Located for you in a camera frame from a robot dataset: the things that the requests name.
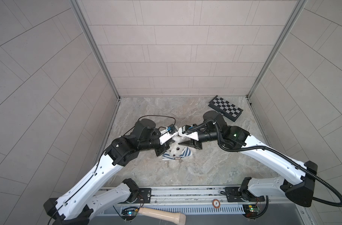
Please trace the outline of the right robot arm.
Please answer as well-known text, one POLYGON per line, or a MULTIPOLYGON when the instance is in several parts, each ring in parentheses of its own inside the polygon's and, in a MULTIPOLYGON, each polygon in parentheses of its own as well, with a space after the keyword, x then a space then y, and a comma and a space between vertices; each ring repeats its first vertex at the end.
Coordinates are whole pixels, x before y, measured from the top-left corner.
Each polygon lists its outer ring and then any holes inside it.
POLYGON ((228 125, 219 112, 208 111, 203 119, 200 125, 183 126, 179 129, 179 135, 190 138, 198 147, 203 142, 217 141, 222 150, 240 152, 279 174, 279 177, 272 179, 245 178, 239 189, 245 199, 278 196, 303 207, 311 206, 317 164, 312 161, 301 162, 280 153, 243 128, 228 125))

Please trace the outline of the blue white striped sweater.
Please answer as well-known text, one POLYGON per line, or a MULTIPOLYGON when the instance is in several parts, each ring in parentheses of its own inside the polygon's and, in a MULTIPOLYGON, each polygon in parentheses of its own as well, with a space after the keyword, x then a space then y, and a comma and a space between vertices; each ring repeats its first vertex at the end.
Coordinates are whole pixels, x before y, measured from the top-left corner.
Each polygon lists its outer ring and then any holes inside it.
POLYGON ((176 149, 168 150, 162 155, 162 160, 180 160, 185 157, 192 156, 192 151, 187 146, 183 146, 183 148, 177 147, 176 149))

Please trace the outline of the right circuit board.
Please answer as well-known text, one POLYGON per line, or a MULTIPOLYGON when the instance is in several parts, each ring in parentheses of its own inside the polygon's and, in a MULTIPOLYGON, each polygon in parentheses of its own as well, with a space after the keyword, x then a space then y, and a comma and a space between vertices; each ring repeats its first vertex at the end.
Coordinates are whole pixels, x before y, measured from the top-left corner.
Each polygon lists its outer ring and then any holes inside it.
POLYGON ((259 213, 259 208, 255 204, 244 204, 243 206, 244 214, 246 218, 256 217, 259 213))

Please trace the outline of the red round sticker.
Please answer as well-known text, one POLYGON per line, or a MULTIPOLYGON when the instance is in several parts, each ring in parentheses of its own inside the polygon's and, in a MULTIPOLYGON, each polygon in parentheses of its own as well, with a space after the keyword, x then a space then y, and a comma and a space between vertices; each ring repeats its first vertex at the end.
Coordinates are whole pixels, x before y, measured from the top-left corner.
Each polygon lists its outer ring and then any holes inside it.
POLYGON ((215 209, 219 209, 220 208, 220 201, 218 199, 214 199, 212 201, 212 205, 215 209))

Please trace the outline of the aluminium mounting rail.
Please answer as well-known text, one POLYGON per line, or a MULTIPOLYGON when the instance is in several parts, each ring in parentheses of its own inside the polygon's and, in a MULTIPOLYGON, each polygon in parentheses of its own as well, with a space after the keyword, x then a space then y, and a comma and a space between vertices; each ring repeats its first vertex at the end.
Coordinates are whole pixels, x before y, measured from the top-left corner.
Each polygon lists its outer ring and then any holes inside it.
POLYGON ((110 207, 149 207, 151 209, 188 214, 244 214, 244 204, 255 204, 258 208, 271 203, 293 203, 286 197, 261 196, 245 199, 239 186, 159 186, 138 187, 127 179, 114 188, 101 187, 95 195, 77 191, 76 188, 58 198, 57 205, 68 212, 79 213, 92 209, 99 214, 110 207), (215 209, 212 201, 218 199, 220 208, 215 209))

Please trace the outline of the left circuit board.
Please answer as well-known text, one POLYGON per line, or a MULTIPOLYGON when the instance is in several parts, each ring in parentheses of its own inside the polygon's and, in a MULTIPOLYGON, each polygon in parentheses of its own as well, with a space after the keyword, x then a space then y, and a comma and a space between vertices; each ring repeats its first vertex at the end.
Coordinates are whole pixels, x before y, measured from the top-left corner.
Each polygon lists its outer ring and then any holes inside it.
POLYGON ((138 211, 139 211, 139 208, 137 208, 137 207, 125 208, 121 211, 121 217, 125 221, 132 221, 133 219, 136 218, 138 211))

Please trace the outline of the black white checkerboard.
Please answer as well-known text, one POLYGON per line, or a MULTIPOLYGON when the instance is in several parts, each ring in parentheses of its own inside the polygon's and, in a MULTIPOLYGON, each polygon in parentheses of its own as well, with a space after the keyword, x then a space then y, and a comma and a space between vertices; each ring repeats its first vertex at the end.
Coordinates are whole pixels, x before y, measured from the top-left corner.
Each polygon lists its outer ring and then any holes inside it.
POLYGON ((236 105, 225 100, 224 98, 219 97, 218 95, 216 95, 209 102, 209 107, 221 113, 223 116, 225 116, 233 122, 235 122, 243 112, 243 109, 237 107, 236 105))

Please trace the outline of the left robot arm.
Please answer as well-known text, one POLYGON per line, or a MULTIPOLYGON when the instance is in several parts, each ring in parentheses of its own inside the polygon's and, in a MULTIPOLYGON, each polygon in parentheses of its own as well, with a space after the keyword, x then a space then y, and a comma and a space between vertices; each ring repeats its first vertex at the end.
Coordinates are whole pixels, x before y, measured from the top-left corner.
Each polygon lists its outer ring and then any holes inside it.
POLYGON ((155 150, 157 156, 169 149, 173 136, 177 135, 175 125, 161 131, 149 119, 135 123, 132 132, 112 141, 99 158, 97 164, 69 191, 59 198, 50 198, 44 209, 52 225, 87 225, 90 220, 105 209, 125 201, 137 199, 139 187, 132 179, 125 179, 114 189, 97 195, 99 189, 140 151, 155 150))

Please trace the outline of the circuit board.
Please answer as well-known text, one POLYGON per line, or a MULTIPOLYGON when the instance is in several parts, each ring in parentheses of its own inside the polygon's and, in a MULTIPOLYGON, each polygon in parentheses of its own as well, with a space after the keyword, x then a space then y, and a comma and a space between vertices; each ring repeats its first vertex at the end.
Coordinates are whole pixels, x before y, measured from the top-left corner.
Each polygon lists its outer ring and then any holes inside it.
POLYGON ((133 219, 136 218, 138 211, 139 211, 139 208, 137 208, 137 207, 125 208, 121 211, 121 217, 125 221, 132 221, 133 219))
POLYGON ((243 206, 244 214, 246 218, 256 217, 259 213, 259 208, 255 204, 244 204, 243 206))

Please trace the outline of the white teddy bear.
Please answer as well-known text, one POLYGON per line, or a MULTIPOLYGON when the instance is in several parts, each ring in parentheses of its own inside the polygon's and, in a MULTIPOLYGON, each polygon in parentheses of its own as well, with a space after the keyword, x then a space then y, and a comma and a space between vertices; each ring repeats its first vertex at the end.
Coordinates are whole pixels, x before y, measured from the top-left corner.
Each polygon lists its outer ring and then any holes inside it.
POLYGON ((162 155, 162 160, 180 160, 192 156, 192 151, 188 146, 180 145, 187 140, 186 137, 174 136, 170 140, 170 148, 162 155))

